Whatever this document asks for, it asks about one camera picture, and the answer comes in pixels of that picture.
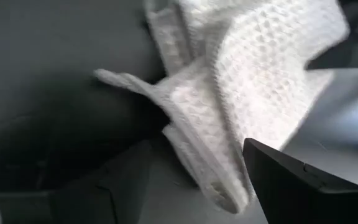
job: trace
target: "white towel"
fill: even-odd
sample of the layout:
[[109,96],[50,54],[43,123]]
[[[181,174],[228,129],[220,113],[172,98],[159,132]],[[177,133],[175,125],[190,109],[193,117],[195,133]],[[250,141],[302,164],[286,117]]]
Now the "white towel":
[[147,15],[168,77],[149,85],[95,71],[169,115],[164,134],[215,204],[241,213],[253,189],[245,138],[281,150],[333,77],[307,60],[346,37],[335,0],[178,0]]

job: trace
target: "towel fold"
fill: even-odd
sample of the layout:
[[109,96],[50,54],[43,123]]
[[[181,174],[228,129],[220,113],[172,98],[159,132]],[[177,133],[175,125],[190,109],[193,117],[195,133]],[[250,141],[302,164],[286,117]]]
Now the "towel fold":
[[167,78],[150,85],[103,69],[105,83],[145,95],[171,118],[163,133],[205,196],[243,212],[254,191],[245,138],[282,150],[330,84],[305,63],[349,32],[335,0],[176,0],[146,13]]

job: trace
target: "dark gray surface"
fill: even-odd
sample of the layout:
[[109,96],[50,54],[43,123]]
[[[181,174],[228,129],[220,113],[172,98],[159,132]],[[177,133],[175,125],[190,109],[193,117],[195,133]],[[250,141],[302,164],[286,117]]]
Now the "dark gray surface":
[[97,68],[164,77],[143,0],[0,0],[0,168],[60,154],[55,187],[168,123],[146,97],[97,82]]
[[[338,71],[335,81],[284,152],[358,184],[358,113],[355,111],[358,111],[358,70]],[[343,119],[341,114],[348,113],[356,115]],[[192,184],[169,143],[155,148],[140,224],[267,223],[258,201],[238,216],[217,209]]]

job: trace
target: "white cloth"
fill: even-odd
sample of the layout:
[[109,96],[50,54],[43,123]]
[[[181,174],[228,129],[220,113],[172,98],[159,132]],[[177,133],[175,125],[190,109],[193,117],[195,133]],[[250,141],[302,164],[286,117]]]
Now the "white cloth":
[[244,139],[283,148],[333,77],[305,63],[346,37],[346,20],[335,0],[178,0],[159,12],[150,4],[168,77],[149,85],[95,74],[161,106],[172,121],[163,132],[204,194],[241,213],[254,194]]

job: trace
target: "textured fabric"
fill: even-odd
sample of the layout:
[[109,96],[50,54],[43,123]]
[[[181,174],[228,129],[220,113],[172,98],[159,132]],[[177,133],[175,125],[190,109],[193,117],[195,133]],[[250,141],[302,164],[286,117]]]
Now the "textured fabric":
[[242,142],[282,149],[298,129],[333,76],[303,67],[345,38],[341,10],[335,0],[178,0],[148,18],[168,77],[95,74],[161,106],[172,121],[163,132],[204,194],[242,212],[253,196]]

